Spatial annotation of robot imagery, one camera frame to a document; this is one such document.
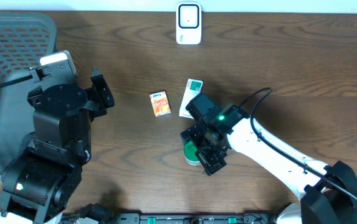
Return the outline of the green lidded white jar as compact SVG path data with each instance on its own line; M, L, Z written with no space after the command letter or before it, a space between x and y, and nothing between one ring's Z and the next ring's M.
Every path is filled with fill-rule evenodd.
M192 140L184 139L183 145L184 145L184 148L183 148L184 149L184 158L185 158L186 162L191 166L200 165L201 163L196 156L197 148L193 144Z

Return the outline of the white green carton box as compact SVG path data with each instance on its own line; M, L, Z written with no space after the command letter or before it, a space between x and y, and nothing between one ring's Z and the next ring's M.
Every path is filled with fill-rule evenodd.
M181 102L181 106L179 108L179 116L180 117L193 119L193 117L190 115L190 113L186 109L186 106L195 96L197 96L201 92L202 86L203 86L203 81L195 80L195 79L191 79L191 78L188 79L188 82L186 84L186 88L184 91L183 99Z

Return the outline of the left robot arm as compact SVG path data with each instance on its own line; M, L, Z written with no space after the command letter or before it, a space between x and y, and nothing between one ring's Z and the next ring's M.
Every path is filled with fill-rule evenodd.
M34 131L1 176L0 223L58 223L91 159L91 122L115 105L97 68L92 85L38 86L27 94Z

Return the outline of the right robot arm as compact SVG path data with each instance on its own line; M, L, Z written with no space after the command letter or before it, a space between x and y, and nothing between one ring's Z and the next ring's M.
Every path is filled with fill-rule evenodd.
M181 104L196 124L181 133L195 163L211 176L226 166L228 150L252 159L278 178L299 203L287 205L272 223L357 223L357 177L342 161L330 166L303 154L266 130L240 106L225 109L200 93Z

